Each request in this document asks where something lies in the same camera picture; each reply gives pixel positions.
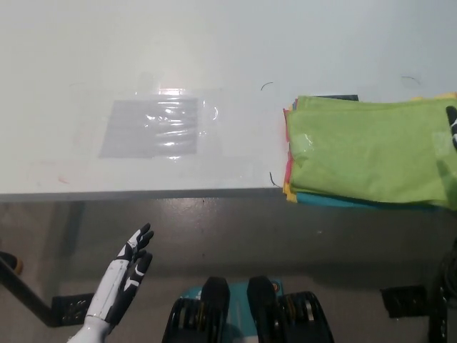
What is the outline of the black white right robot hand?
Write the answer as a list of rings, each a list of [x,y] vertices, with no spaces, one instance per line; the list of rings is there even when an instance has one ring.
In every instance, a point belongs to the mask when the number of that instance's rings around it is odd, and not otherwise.
[[[446,107],[446,114],[448,117],[448,123],[451,130],[452,143],[455,149],[457,149],[457,109],[454,106]]]

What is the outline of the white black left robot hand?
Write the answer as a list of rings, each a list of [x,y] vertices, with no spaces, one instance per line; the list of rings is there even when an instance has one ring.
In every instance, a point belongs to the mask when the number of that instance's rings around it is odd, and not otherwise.
[[[92,298],[88,317],[98,318],[115,327],[130,307],[149,269],[153,255],[146,246],[154,236],[145,224],[122,246],[111,261]]]

